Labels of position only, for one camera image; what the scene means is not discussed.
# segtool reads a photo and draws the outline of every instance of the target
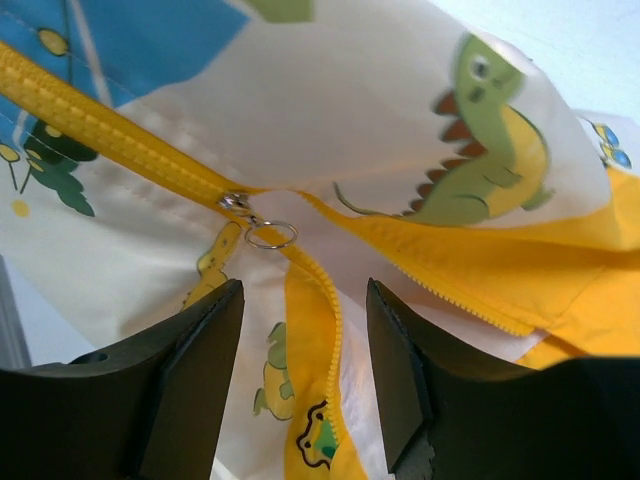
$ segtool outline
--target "zipper slider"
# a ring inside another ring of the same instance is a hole
[[[247,222],[249,222],[249,228],[244,233],[244,239],[252,247],[262,250],[280,250],[281,248],[293,245],[298,239],[298,229],[290,223],[280,220],[268,221],[258,215],[249,203],[249,195],[247,193],[228,192],[220,199],[218,204],[225,210],[240,218],[245,218]],[[277,245],[269,245],[256,241],[258,231],[267,227],[279,227],[285,230],[288,240]]]

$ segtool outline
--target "fabric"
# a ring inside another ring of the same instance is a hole
[[[97,347],[243,281],[213,479],[389,478],[369,277],[533,368],[640,351],[638,127],[429,2],[4,0],[0,40],[300,232],[253,248],[0,97],[0,252]]]

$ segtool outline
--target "cartoon animal print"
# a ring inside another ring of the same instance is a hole
[[[190,0],[188,8],[175,0],[8,1],[1,13],[0,40],[17,42],[23,55],[110,108],[195,77],[250,21],[226,0]],[[130,21],[141,18],[143,24]],[[16,215],[29,216],[26,197],[39,183],[66,206],[94,216],[74,172],[96,158],[0,97],[0,167],[4,173],[8,165]]]
[[[227,223],[220,230],[213,247],[198,260],[197,267],[200,274],[200,282],[187,295],[182,307],[183,310],[213,292],[228,280],[222,269],[233,254],[241,233],[242,227],[235,222]]]
[[[600,157],[602,163],[607,167],[611,163],[614,163],[623,168],[630,169],[632,167],[631,159],[626,152],[620,149],[620,141],[618,140],[618,136],[613,133],[613,130],[603,123],[591,123],[591,125],[598,134],[598,137],[600,137],[600,148],[603,153],[603,157]]]
[[[293,386],[287,371],[287,327],[283,322],[277,323],[268,341],[271,344],[264,364],[264,388],[256,392],[253,401],[253,414],[259,415],[262,410],[269,410],[278,420],[293,417],[295,397]]]
[[[314,405],[307,413],[307,427],[296,440],[304,462],[312,467],[331,468],[336,453],[336,444],[331,424],[327,418],[327,401]]]
[[[67,62],[67,81],[73,84],[73,70],[70,67],[72,52],[68,35],[68,31],[60,34],[46,28],[38,30],[41,48],[52,58],[60,57]],[[25,113],[12,126],[11,137],[0,138],[0,158],[8,164],[16,193],[22,196],[29,181],[33,179],[43,187],[55,191],[62,203],[78,213],[88,217],[95,216],[83,194],[82,183],[72,173],[80,163],[93,161],[98,154],[42,120]],[[28,217],[30,214],[29,205],[22,199],[14,200],[11,206],[19,217]]]
[[[439,115],[455,117],[444,142],[464,141],[459,157],[427,172],[419,199],[399,216],[407,221],[464,226],[499,217],[516,208],[534,210],[554,194],[544,181],[550,166],[542,134],[509,106],[524,75],[474,35],[457,58],[454,91],[436,105]],[[338,199],[362,215],[380,212],[355,207],[334,184]]]

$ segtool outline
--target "zipper teeth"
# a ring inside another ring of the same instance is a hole
[[[164,187],[171,185],[186,198],[213,207],[220,194],[241,188],[2,42],[0,73],[0,91],[12,102],[116,163]]]
[[[257,235],[272,245],[283,243],[285,237],[277,230],[270,228],[259,230]],[[342,440],[348,435],[347,428],[342,419],[340,411],[340,357],[342,353],[343,341],[343,316],[342,307],[336,287],[331,280],[327,271],[304,250],[291,245],[280,250],[293,263],[301,266],[309,273],[322,287],[324,294],[329,301],[331,309],[335,317],[335,335],[333,350],[331,353],[331,361],[329,364],[329,372],[327,374],[327,383],[325,387],[325,396],[327,400],[327,417],[331,425],[334,440],[340,445]]]
[[[486,323],[506,332],[514,336],[526,336],[529,335],[532,331],[532,328],[524,325],[512,318],[507,317],[504,314],[500,314],[499,312],[494,312],[493,314],[484,313],[479,311],[478,309],[468,307],[465,302],[455,300],[456,296],[464,297],[461,292],[459,295],[449,295],[446,293],[448,288],[442,288],[443,285],[441,282],[433,281],[433,284],[427,284],[423,280],[417,278],[417,276],[409,271],[405,265],[410,265],[412,263],[416,263],[416,258],[419,258],[420,255],[415,252],[407,252],[406,254],[400,254],[397,250],[390,253],[389,248],[383,248],[381,245],[383,243],[387,243],[388,245],[399,245],[400,239],[393,236],[393,234],[388,231],[388,229],[383,228],[375,228],[371,229],[371,231],[367,232],[364,228],[360,228],[360,225],[357,225],[356,222],[353,222],[354,219],[350,219],[340,215],[339,213],[333,211],[329,206],[321,203],[317,198],[313,197],[304,192],[297,192],[301,197],[303,197],[308,203],[310,203],[317,211],[319,211],[323,216],[331,220],[333,223],[338,225],[339,227],[353,233],[358,238],[363,240],[368,245],[374,247],[378,252],[382,253],[384,256],[388,257],[391,262],[405,275],[407,275],[411,280],[416,282],[422,288],[428,290],[433,295],[443,299],[444,301],[456,306],[457,308],[464,310],[465,312],[485,321]],[[405,261],[405,256],[411,257],[411,261]]]
[[[217,211],[244,228],[249,226],[246,220],[218,205],[220,197],[228,191],[249,194],[265,191],[240,186],[218,175],[119,113],[75,90],[3,42],[0,42],[0,94],[110,160]],[[264,229],[257,235],[272,245],[282,243],[284,239],[275,229]],[[338,294],[329,275],[310,255],[295,246],[280,252],[318,281],[334,312],[335,340],[325,395],[328,420],[339,445],[347,432],[340,412],[338,386],[343,338]]]
[[[516,337],[520,337],[522,336],[522,332],[518,332],[516,331],[516,329],[514,328],[510,328],[506,325],[501,325],[500,323],[496,322],[495,320],[493,320],[490,317],[487,317],[485,315],[482,315],[481,313],[463,305],[461,302],[458,302],[456,300],[453,300],[452,298],[444,295],[442,292],[435,290],[434,288],[430,287],[429,285],[426,285],[424,282],[422,282],[421,280],[418,280],[414,275],[412,275],[411,273],[409,273],[407,270],[405,270],[403,267],[396,265],[396,267],[402,272],[404,273],[407,277],[409,277],[411,280],[413,280],[414,282],[416,282],[418,285],[420,285],[422,288],[424,288],[425,290],[429,291],[430,293],[432,293],[433,295],[435,295],[438,298],[441,298],[442,300],[444,300],[447,303],[450,303],[451,305],[459,308],[460,310],[463,310],[471,315],[473,315],[474,317],[479,318],[480,320],[506,332],[509,333],[511,335],[514,335]]]

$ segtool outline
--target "cartoon dinosaur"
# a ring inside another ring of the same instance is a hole
[[[518,207],[535,210],[554,194],[544,187],[549,151],[541,133],[508,105],[524,75],[474,35],[465,38],[455,70],[455,90],[435,112],[455,115],[441,139],[467,140],[458,158],[430,170],[418,186],[420,199],[401,218],[436,226],[472,225]],[[361,215],[382,215],[349,203],[334,183],[338,199]]]
[[[222,268],[235,250],[241,233],[242,227],[235,222],[227,223],[220,230],[213,247],[198,260],[200,283],[189,292],[182,306],[183,310],[227,281]]]
[[[296,440],[296,445],[304,463],[312,468],[331,468],[336,453],[336,444],[331,425],[327,418],[327,401],[314,405],[307,412],[307,428]]]
[[[293,417],[293,386],[287,371],[287,327],[283,322],[277,323],[269,334],[271,346],[264,364],[264,388],[256,392],[253,401],[253,414],[259,415],[269,410],[278,420]]]

